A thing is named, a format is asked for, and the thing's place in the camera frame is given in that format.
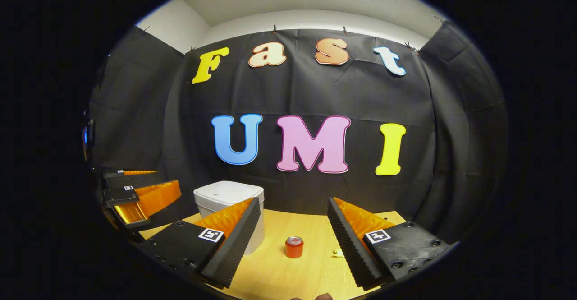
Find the white box lid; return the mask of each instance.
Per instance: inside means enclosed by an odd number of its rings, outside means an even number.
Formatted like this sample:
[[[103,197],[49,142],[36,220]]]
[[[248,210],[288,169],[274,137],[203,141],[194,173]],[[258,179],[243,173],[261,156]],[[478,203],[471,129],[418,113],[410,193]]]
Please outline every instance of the white box lid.
[[[226,206],[239,203],[251,197],[264,201],[264,189],[260,186],[221,180],[194,190],[194,201],[197,205],[217,212]]]

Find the white container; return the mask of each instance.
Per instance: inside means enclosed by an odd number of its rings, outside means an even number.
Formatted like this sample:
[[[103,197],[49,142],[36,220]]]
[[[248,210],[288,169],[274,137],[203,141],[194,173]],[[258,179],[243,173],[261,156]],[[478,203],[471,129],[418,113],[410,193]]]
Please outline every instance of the white container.
[[[258,197],[260,217],[245,250],[245,255],[254,253],[264,240],[264,189],[260,186],[222,180],[194,190],[194,201],[203,218],[253,197]]]

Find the wooden table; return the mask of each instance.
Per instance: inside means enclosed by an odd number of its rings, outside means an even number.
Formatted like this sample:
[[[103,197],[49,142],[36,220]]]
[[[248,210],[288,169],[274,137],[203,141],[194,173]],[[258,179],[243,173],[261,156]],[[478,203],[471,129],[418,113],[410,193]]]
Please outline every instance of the wooden table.
[[[377,215],[394,224],[405,222],[395,211]],[[184,221],[200,219],[200,214],[194,214]],[[140,234],[148,239],[166,227]],[[313,300],[326,292],[334,300],[346,300],[376,289],[357,287],[344,257],[334,256],[340,246],[327,216],[265,209],[264,230],[264,241],[254,253],[243,256],[230,288],[219,291],[245,300]],[[290,236],[299,236],[305,243],[300,258],[284,255],[284,242]]]

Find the pink letter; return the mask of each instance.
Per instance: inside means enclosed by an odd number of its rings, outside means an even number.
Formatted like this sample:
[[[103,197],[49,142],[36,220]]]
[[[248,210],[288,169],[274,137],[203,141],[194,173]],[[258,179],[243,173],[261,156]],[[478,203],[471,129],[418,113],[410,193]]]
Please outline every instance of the pink letter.
[[[283,129],[282,160],[276,164],[276,168],[286,172],[297,171],[299,165],[294,160],[296,151],[307,171],[313,169],[321,152],[323,161],[318,167],[320,172],[344,173],[348,170],[344,162],[344,134],[351,120],[347,117],[326,117],[314,139],[300,116],[283,116],[276,123]]]

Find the white wall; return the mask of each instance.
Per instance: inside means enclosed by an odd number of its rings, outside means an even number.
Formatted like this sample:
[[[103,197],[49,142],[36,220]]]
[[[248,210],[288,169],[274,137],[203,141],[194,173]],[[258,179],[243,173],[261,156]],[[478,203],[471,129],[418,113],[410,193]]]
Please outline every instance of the white wall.
[[[358,14],[327,10],[285,10],[256,14],[212,26],[194,47],[248,33],[272,31],[275,24],[277,30],[316,28],[342,31],[345,26],[347,32],[382,37],[398,43],[408,41],[417,49],[423,47],[429,40],[406,28]]]
[[[140,29],[186,53],[198,47],[210,26],[184,0],[171,0],[136,24]]]

